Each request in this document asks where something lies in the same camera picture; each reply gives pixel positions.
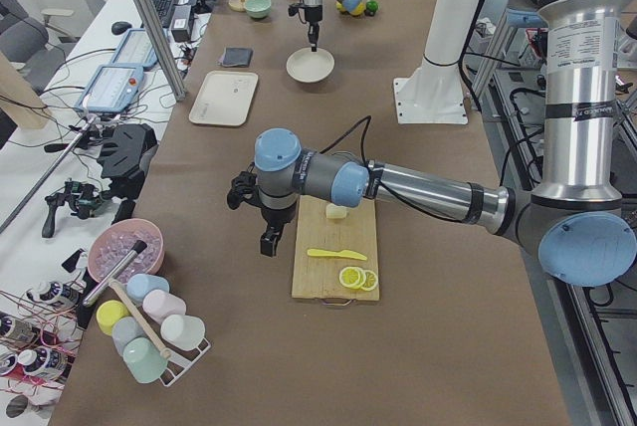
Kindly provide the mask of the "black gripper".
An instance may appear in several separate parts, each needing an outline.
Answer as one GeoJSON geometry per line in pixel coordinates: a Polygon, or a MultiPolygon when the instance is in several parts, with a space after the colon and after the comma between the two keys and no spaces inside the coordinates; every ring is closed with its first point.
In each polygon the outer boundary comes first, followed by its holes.
{"type": "Polygon", "coordinates": [[[318,50],[319,42],[319,22],[322,20],[322,5],[304,6],[305,20],[309,23],[308,27],[308,40],[312,52],[318,50]]]}
{"type": "Polygon", "coordinates": [[[266,231],[260,238],[260,252],[264,256],[275,257],[285,226],[295,218],[297,204],[292,204],[284,209],[262,206],[260,210],[267,223],[266,231]]]}

